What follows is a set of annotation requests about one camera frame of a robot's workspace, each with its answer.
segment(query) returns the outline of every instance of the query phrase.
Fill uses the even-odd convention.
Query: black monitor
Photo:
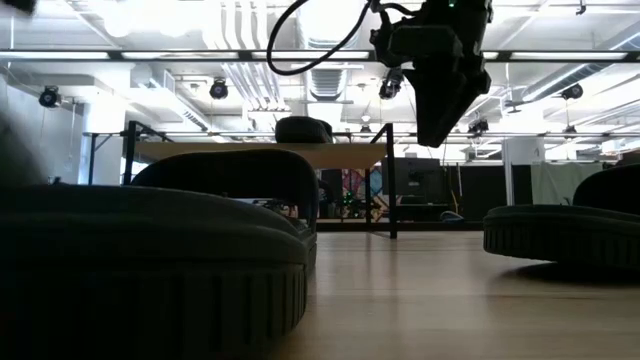
[[[439,159],[396,158],[396,195],[422,198],[424,203],[446,204],[444,172]],[[382,161],[383,193],[389,194],[387,159]]]

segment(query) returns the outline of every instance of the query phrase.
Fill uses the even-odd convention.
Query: ceiling
[[[40,0],[37,14],[32,19],[15,17],[8,10],[0,10],[0,48],[14,49],[140,49],[140,50],[203,50],[207,43],[203,41],[203,32],[215,26],[216,21],[210,18],[207,1],[171,1],[171,0],[137,0],[155,5],[155,10],[167,6],[171,12],[170,22],[166,19],[156,22],[162,24],[179,24],[184,35],[168,36],[163,34],[161,26],[153,21],[138,21],[149,16],[144,12],[135,18],[137,28],[126,36],[113,36],[112,25],[105,15],[104,4],[109,0]],[[275,24],[278,16],[290,5],[291,0],[266,1],[268,32]],[[422,1],[399,1],[409,8],[417,8]],[[240,1],[224,1],[238,7],[240,19]],[[256,7],[260,1],[247,2]],[[587,11],[577,16],[579,0],[494,0],[495,20],[487,28],[483,48],[486,50],[610,50],[622,40],[640,33],[640,2],[637,0],[590,0]],[[353,15],[336,12],[326,6],[324,14],[318,14],[324,23],[351,23]],[[360,29],[359,38],[354,49],[370,49],[369,31],[379,27],[380,21],[374,14],[368,14]],[[238,20],[237,33],[240,37],[241,27]],[[298,36],[295,18],[288,20],[281,30],[276,47],[278,49],[298,49]],[[16,73],[34,74],[82,74],[91,75],[114,91],[127,97],[129,77],[135,64],[131,63],[28,63],[23,62],[12,67]],[[378,90],[385,67],[376,63],[353,63],[356,69],[348,72],[348,80],[344,90],[341,111],[339,112],[338,129],[359,131],[362,117],[367,115],[374,124],[394,122],[399,131],[415,130],[415,103],[413,91],[408,83],[392,100],[380,100]],[[154,73],[167,70],[176,80],[175,92],[190,107],[203,114],[217,130],[269,130],[269,126],[260,128],[260,124],[246,121],[245,99],[240,95],[231,80],[229,97],[214,101],[208,94],[213,78],[225,76],[225,69],[219,63],[157,63],[152,64]],[[290,69],[292,64],[279,64]],[[505,107],[504,101],[517,97],[519,92],[532,85],[540,85],[542,81],[553,80],[553,77],[566,73],[576,65],[549,63],[517,63],[488,64],[487,68],[493,78],[493,86],[488,96],[479,98],[459,123],[461,131],[467,130],[467,124],[478,118],[486,118],[490,123],[490,131],[562,131],[567,123],[580,124],[582,119],[594,119],[602,115],[601,121],[592,121],[587,126],[578,127],[578,131],[602,132],[633,124],[640,121],[640,103],[629,106],[627,111],[617,115],[609,114],[620,105],[640,99],[640,68],[637,64],[621,64],[606,68],[604,71],[588,77],[580,82],[585,95],[579,100],[565,102],[563,99],[547,97],[541,101],[518,108],[521,112],[512,113],[512,108]],[[277,77],[282,97],[287,107],[295,115],[307,111],[308,93],[305,86],[305,75],[293,77]],[[159,128],[164,126],[164,113],[151,107],[160,118]],[[171,122],[171,130],[181,130]],[[185,125],[184,130],[192,131]],[[587,144],[595,144],[604,140],[592,139]],[[497,144],[487,148],[493,149]]]

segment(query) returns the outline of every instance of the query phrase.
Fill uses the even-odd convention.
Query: wooden tabletop
[[[273,359],[640,359],[640,276],[486,254],[481,233],[320,234]]]
[[[386,156],[385,144],[160,143],[136,144],[136,152],[153,160],[194,152],[280,149],[297,153],[314,169],[368,169]]]

